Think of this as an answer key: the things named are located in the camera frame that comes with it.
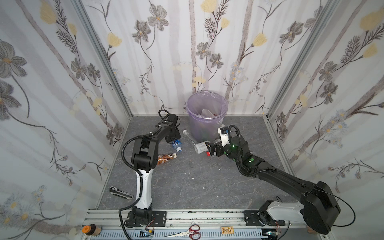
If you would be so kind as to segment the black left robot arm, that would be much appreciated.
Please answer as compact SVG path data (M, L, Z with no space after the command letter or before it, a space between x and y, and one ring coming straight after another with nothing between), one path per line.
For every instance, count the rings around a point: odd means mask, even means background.
M136 172L138 183L136 200L128 207L131 209L129 226L148 225L153 220L152 176L158 164L159 143L162 140L173 146L180 143L180 118L167 110L159 110L158 114L161 120L153 131L133 137L121 150L123 162Z

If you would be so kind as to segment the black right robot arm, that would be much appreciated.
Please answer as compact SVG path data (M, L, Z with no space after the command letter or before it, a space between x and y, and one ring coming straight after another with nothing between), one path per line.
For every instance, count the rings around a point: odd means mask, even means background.
M316 233L326 235L335 223L341 208L340 197L324 182L309 182L282 171L252 154L248 142L235 125L220 126L219 139L206 143L211 155L226 156L236 163L241 175L265 181L294 197L298 202L267 200L258 210L256 220L263 226L278 221L306 224Z

